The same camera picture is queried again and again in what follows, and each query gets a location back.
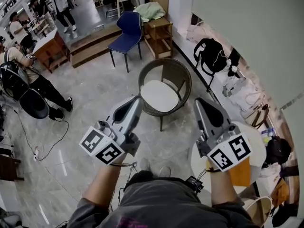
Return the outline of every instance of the blue chair backrest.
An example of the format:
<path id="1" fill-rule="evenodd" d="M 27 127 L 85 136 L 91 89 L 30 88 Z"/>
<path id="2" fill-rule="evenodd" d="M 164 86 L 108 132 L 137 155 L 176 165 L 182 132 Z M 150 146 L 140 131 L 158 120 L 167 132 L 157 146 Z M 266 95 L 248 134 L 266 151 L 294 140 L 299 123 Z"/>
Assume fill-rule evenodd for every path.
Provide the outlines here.
<path id="1" fill-rule="evenodd" d="M 141 17 L 139 13 L 125 11 L 117 21 L 117 26 L 128 35 L 142 35 Z"/>

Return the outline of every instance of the blue chair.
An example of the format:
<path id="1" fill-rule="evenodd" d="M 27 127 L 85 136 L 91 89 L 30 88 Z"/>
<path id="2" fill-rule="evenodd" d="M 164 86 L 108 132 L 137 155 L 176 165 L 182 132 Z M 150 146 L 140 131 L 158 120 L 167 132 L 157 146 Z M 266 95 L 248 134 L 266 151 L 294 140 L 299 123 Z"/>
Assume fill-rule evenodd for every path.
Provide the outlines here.
<path id="1" fill-rule="evenodd" d="M 142 38 L 141 18 L 139 13 L 125 11 L 117 21 L 117 26 L 123 31 L 123 33 L 112 42 L 108 48 L 110 50 L 112 62 L 115 67 L 112 51 L 117 51 L 124 54 L 125 65 L 127 72 L 129 72 L 127 53 L 133 47 L 138 45 L 139 56 L 142 59 L 141 47 L 139 42 Z"/>

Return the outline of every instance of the white jacket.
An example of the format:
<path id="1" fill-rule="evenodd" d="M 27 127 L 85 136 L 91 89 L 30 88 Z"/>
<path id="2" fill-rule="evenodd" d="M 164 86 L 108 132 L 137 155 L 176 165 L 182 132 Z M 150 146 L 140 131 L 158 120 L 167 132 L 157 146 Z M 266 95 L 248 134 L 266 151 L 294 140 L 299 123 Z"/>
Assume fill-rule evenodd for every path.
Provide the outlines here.
<path id="1" fill-rule="evenodd" d="M 57 14 L 54 0 L 52 0 L 52 4 L 53 4 L 53 9 L 55 10 L 55 13 Z M 60 13 L 68 7 L 67 0 L 56 0 L 56 5 L 57 5 L 57 8 Z"/>

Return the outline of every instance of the wooden stairs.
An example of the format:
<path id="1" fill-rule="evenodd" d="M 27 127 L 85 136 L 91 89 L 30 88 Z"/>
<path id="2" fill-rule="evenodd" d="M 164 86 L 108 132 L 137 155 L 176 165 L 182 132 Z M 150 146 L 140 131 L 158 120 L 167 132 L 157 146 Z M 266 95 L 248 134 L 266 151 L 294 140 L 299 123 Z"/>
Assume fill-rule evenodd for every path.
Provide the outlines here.
<path id="1" fill-rule="evenodd" d="M 121 34 L 118 26 L 112 25 L 73 43 L 71 45 L 72 67 L 76 68 L 107 52 L 108 45 Z"/>

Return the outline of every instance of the wicker chair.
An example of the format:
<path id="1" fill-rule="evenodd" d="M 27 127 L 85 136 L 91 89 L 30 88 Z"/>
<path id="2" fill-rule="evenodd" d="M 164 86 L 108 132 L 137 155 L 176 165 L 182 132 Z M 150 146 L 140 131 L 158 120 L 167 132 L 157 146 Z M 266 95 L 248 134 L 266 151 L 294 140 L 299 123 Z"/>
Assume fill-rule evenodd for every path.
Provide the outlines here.
<path id="1" fill-rule="evenodd" d="M 188 98 L 190 96 L 192 81 L 191 81 L 191 76 L 190 76 L 188 69 L 181 62 L 174 60 L 174 59 L 170 59 L 170 58 L 161 58 L 161 59 L 157 59 L 157 60 L 154 60 L 154 61 L 148 63 L 142 69 L 142 71 L 139 74 L 139 79 L 138 79 L 139 91 L 141 91 L 141 88 L 144 85 L 144 80 L 145 80 L 146 76 L 148 75 L 148 73 L 152 69 L 154 69 L 156 67 L 161 67 L 161 66 L 163 66 L 162 74 L 161 74 L 161 81 L 163 83 L 166 83 L 163 81 L 164 79 L 166 79 L 166 80 L 172 82 L 176 86 L 177 90 L 174 87 L 172 87 L 171 85 L 167 84 L 177 94 L 177 96 L 179 97 L 179 102 L 178 102 L 177 106 L 175 108 L 173 108 L 171 111 L 164 113 L 164 112 L 157 111 L 144 100 L 143 110 L 149 115 L 160 117 L 160 119 L 161 119 L 160 131 L 162 132 L 163 117 L 176 112 L 178 109 L 180 109 L 182 106 L 185 105 L 186 101 L 188 100 Z M 186 89 L 185 89 L 185 94 L 182 97 L 180 95 L 180 90 L 184 84 L 186 86 Z"/>

